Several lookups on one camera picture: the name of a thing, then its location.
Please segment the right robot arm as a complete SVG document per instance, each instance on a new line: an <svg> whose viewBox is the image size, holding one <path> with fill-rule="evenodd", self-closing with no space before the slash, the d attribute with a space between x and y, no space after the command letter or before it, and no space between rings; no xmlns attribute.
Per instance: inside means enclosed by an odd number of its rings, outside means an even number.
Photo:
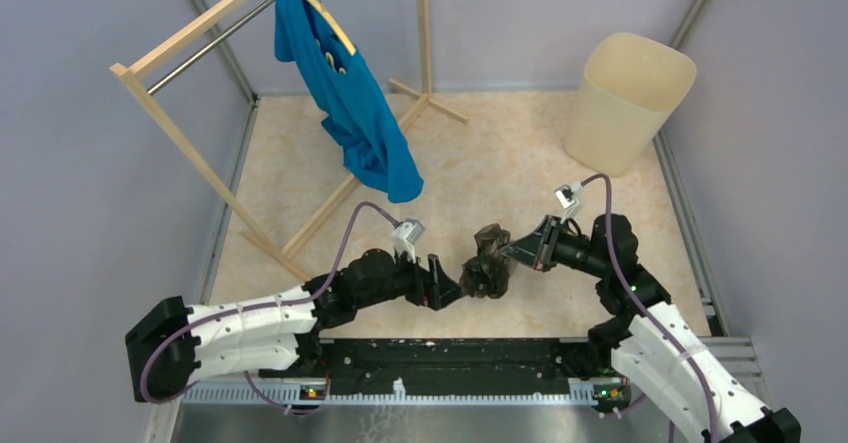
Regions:
<svg viewBox="0 0 848 443"><path fill-rule="evenodd" d="M548 215L501 255L540 272L564 265L597 278L611 319L588 332L586 360L634 383L689 442L798 442L801 424L747 390L684 321L670 294L638 261L638 238L619 214L576 234Z"/></svg>

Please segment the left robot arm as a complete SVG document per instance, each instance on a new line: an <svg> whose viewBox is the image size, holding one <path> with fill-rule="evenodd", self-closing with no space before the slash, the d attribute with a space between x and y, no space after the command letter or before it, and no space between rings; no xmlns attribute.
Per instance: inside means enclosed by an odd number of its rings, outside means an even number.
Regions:
<svg viewBox="0 0 848 443"><path fill-rule="evenodd" d="M165 298L125 336L133 396L165 403L199 381L254 370L308 376L320 364L319 333L352 322L359 311L398 298L439 311L463 295L437 256L420 265L371 249L342 269L266 297L218 305Z"/></svg>

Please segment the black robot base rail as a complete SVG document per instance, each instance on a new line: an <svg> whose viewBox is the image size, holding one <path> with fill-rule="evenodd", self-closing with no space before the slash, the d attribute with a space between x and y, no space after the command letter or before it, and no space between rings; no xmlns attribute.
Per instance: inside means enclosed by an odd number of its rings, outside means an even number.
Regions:
<svg viewBox="0 0 848 443"><path fill-rule="evenodd" d="M581 338L323 339L305 361L258 375L329 383L333 396L386 394L396 380L410 396L577 394L625 401L634 390Z"/></svg>

